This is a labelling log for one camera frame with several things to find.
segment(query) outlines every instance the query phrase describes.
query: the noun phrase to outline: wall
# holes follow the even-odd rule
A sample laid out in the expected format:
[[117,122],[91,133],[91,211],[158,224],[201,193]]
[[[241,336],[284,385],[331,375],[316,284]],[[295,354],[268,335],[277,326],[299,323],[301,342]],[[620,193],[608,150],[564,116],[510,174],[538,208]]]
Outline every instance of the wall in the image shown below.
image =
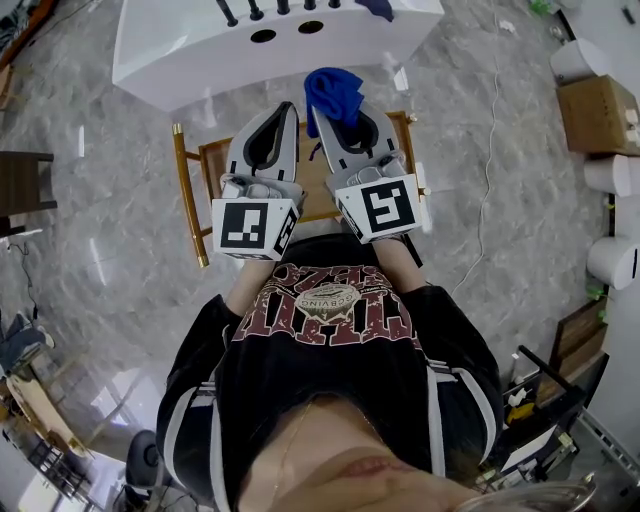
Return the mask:
[[22,453],[0,435],[0,502],[9,512],[18,510],[20,498],[35,476],[36,470]]
[[[621,7],[629,5],[637,24],[629,25]],[[618,82],[640,98],[640,3],[637,0],[584,0],[564,9],[576,37],[588,39],[613,58]]]
[[[628,4],[638,24],[620,8]],[[576,37],[588,39],[613,58],[616,79],[640,98],[640,3],[637,0],[585,0],[565,9]],[[640,242],[640,197],[616,201],[616,233]],[[640,282],[610,292],[609,329],[604,349],[609,364],[589,411],[634,455],[640,454]]]
[[[640,242],[640,196],[617,198],[616,235]],[[640,455],[640,281],[609,292],[609,364],[589,411],[633,455]]]
[[18,504],[19,512],[52,512],[60,500],[60,494],[45,480],[42,475],[36,475],[29,487],[22,494]]

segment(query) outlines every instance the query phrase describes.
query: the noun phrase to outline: white stripe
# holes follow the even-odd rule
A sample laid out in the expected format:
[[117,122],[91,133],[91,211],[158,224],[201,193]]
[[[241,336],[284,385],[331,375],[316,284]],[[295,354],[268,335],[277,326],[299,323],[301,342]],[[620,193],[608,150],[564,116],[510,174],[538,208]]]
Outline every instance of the white stripe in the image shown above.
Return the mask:
[[191,388],[180,397],[180,400],[178,400],[178,403],[173,410],[173,414],[171,415],[169,426],[167,427],[167,434],[164,438],[164,463],[166,464],[171,476],[175,478],[176,481],[185,489],[187,487],[180,481],[178,475],[176,475],[176,470],[173,464],[173,450],[176,447],[176,438],[178,437],[178,432],[180,432],[180,426],[182,425],[184,414],[187,411],[189,400],[191,400],[191,396],[195,391],[196,388]]
[[224,348],[227,348],[227,332],[229,331],[229,325],[227,324],[222,328],[222,344],[224,345]]
[[148,496],[147,491],[148,491],[149,489],[144,489],[144,488],[142,488],[142,487],[135,487],[135,486],[133,486],[133,485],[131,485],[131,484],[127,484],[127,485],[128,485],[129,487],[131,487],[131,488],[136,492],[136,494],[140,494],[141,496]]
[[456,379],[450,373],[438,373],[438,372],[435,372],[435,374],[436,374],[436,382],[438,384],[442,384],[443,382],[458,382],[458,379]]
[[447,364],[446,361],[440,361],[438,359],[429,359],[428,357],[427,357],[427,361],[429,362],[430,365],[444,366],[446,368],[449,368],[449,365]]
[[484,419],[487,427],[487,445],[484,448],[482,461],[480,461],[480,464],[482,464],[491,453],[491,448],[493,448],[493,443],[496,440],[496,417],[493,414],[493,409],[487,399],[487,395],[484,394],[480,384],[476,382],[473,375],[464,368],[453,368],[452,371],[459,374],[462,377],[463,382],[467,385],[467,388],[469,388],[469,391],[478,404],[478,409],[480,409],[480,413],[482,414],[482,418]]
[[427,366],[427,386],[429,391],[429,447],[431,449],[431,473],[446,475],[444,461],[444,439],[442,437],[442,415],[438,401],[436,372]]
[[[244,260],[237,260],[235,258],[231,258],[233,261],[243,261]],[[220,366],[220,363],[222,363],[222,360],[224,359],[224,356],[222,356],[220,358],[220,361],[218,361],[218,364],[216,365],[216,367],[213,369],[213,371],[211,372],[211,374],[209,375],[209,380],[207,382],[211,382],[213,385],[215,385],[216,383],[216,370],[218,369],[218,366]]]
[[196,407],[211,407],[213,405],[214,397],[212,396],[197,396],[191,402],[191,409]]
[[220,413],[218,401],[213,402],[211,415],[211,438],[209,439],[209,474],[213,497],[220,512],[231,512],[227,501],[227,488],[224,485],[224,471],[222,468],[222,432],[220,428]]

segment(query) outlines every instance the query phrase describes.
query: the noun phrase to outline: sleeve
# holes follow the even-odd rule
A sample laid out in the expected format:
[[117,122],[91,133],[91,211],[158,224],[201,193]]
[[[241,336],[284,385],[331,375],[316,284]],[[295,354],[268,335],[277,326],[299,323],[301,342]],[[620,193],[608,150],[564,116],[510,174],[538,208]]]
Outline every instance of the sleeve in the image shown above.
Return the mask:
[[491,405],[496,432],[501,432],[504,408],[498,364],[477,329],[440,286],[424,286],[400,298],[425,355],[473,376]]
[[189,390],[207,382],[238,328],[241,317],[232,313],[218,295],[200,311],[182,343],[167,379],[167,391],[160,402],[157,446],[164,456],[167,429],[178,402]]

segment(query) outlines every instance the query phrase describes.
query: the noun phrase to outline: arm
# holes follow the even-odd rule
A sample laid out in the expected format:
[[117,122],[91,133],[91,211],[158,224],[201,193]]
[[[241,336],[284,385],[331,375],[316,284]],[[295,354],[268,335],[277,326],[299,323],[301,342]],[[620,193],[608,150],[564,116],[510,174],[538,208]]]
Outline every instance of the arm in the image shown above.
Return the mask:
[[498,365],[486,342],[440,286],[428,286],[406,246],[395,239],[373,242],[384,275],[400,293],[425,355],[473,374],[501,426]]
[[409,293],[427,284],[409,249],[394,238],[373,242],[380,269],[399,293]]
[[247,261],[229,292],[227,307],[234,314],[244,316],[275,266],[275,261]]
[[167,391],[158,411],[158,446],[162,453],[166,431],[180,398],[208,382],[242,317],[273,271],[274,263],[248,261],[225,303],[218,295],[198,314],[176,355],[167,378]]

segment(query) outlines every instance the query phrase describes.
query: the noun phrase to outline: blue cloth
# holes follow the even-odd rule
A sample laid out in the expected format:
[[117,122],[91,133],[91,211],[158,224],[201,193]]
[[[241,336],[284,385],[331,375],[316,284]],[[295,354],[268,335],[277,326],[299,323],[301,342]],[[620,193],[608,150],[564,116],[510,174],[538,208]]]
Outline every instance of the blue cloth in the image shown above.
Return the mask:
[[354,127],[364,96],[358,92],[362,80],[353,73],[338,68],[320,68],[304,81],[307,95],[307,135],[315,139],[318,127],[311,114],[311,107],[331,119]]
[[16,315],[7,334],[2,336],[0,328],[0,377],[11,372],[20,358],[37,345],[45,345],[44,333],[34,327],[25,327],[22,315]]
[[389,0],[356,0],[356,3],[365,6],[375,16],[382,16],[388,22],[393,21],[393,10]]

